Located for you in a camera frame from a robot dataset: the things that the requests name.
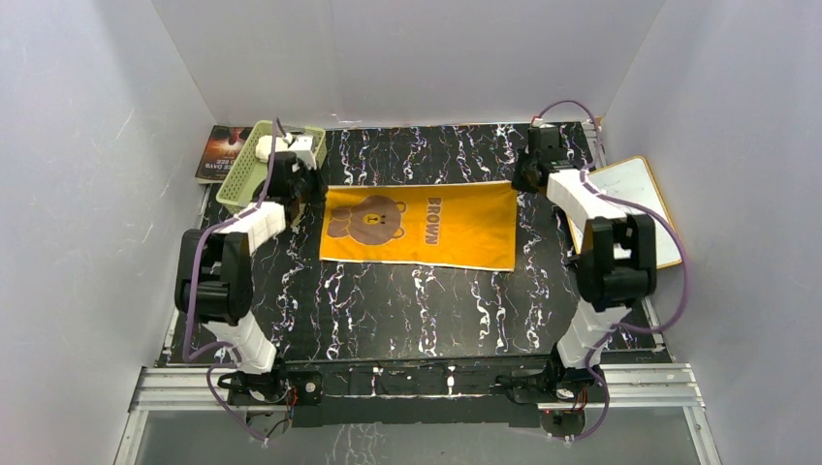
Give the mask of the white terry towel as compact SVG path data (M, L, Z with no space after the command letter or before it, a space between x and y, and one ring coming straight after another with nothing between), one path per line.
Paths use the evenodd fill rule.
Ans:
M292 136L271 136L264 135L258 138L255 146L255 157L262 163L267 163L272 153L286 151L293 141Z

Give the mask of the light green plastic basket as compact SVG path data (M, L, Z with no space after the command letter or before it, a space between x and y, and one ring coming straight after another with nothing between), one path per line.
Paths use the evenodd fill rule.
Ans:
M269 174L269 162L262 163L255 157L255 146L260 136L274 133L274 122L271 120L258 121L252 128L251 134L241 149L227 177L217 192L216 199L231 213L240 213L248 204L254 203L259 195L255 194L258 187L264 184ZM319 170L327 156L326 130L319 127L306 126L289 129L285 136L308 134L314 136L316 155ZM276 155L295 155L290 151L275 153Z

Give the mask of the brown and yellow cloth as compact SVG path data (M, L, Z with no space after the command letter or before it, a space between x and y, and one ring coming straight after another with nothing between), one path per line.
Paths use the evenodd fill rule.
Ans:
M319 257L510 272L518 194L508 181L331 186Z

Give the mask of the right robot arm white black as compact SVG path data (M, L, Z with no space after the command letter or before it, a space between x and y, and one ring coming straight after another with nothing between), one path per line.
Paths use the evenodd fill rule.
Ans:
M546 375L548 393L572 400L585 386L582 369L598 364L604 337L630 312L636 300L656 288L656 229L646 214L631 214L606 201L562 153L560 132L551 124L531 126L519 151L514 189L542 194L583 232L573 257L577 311L555 345L561 363Z

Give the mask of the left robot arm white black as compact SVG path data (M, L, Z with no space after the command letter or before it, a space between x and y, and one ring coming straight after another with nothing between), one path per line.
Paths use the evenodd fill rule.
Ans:
M258 199L241 212L181 239L174 304L184 314L183 357L225 350L237 369L254 375L252 390L267 403L285 398L288 375L273 367L276 348L251 310L256 251L290 227L301 208L324 199L319 172L293 151L269 156Z

